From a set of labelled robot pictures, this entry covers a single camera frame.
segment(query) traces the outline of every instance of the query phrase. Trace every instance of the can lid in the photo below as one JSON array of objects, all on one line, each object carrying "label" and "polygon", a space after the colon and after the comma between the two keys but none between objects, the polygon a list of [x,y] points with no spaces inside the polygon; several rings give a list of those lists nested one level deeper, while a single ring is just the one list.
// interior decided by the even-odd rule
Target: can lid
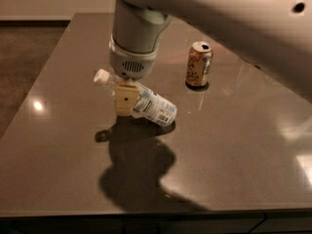
[{"label": "can lid", "polygon": [[110,76],[109,72],[107,72],[104,69],[100,69],[94,78],[95,85],[99,85],[99,86],[106,85],[108,82],[109,76]]},{"label": "can lid", "polygon": [[192,45],[193,49],[199,53],[207,53],[212,50],[212,47],[204,41],[201,42],[195,42]]}]

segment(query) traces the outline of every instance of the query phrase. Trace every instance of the white bottle cap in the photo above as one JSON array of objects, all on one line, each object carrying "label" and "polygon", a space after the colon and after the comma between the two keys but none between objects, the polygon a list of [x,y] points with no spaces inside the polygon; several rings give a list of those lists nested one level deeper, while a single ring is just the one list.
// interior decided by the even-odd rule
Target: white bottle cap
[{"label": "white bottle cap", "polygon": [[95,85],[102,86],[106,85],[109,79],[110,73],[104,69],[100,69],[94,79]]}]

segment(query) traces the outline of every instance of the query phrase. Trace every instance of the clear bottle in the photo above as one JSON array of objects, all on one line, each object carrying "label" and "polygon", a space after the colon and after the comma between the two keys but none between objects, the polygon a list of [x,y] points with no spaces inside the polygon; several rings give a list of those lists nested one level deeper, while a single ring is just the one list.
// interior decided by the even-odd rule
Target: clear bottle
[{"label": "clear bottle", "polygon": [[132,111],[162,127],[171,125],[175,120],[177,112],[176,106],[167,99],[141,85],[138,81],[133,79],[124,80],[100,69],[95,76],[94,82],[96,85],[105,86],[113,96],[116,95],[115,92],[118,86],[135,87],[137,89],[137,95],[135,103],[131,108]]}]

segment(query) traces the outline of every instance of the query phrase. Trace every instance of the floor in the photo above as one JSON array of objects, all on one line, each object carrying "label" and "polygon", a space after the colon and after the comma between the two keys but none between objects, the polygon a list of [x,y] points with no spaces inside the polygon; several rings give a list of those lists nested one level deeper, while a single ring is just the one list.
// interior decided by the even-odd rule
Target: floor
[{"label": "floor", "polygon": [[0,139],[64,30],[64,24],[0,25]]}]

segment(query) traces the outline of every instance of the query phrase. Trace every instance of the wall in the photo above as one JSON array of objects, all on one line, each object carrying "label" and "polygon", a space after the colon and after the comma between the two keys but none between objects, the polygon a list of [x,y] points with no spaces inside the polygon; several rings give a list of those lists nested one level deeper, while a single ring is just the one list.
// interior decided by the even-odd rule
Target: wall
[{"label": "wall", "polygon": [[78,12],[113,12],[115,0],[0,0],[0,20],[70,20]]}]

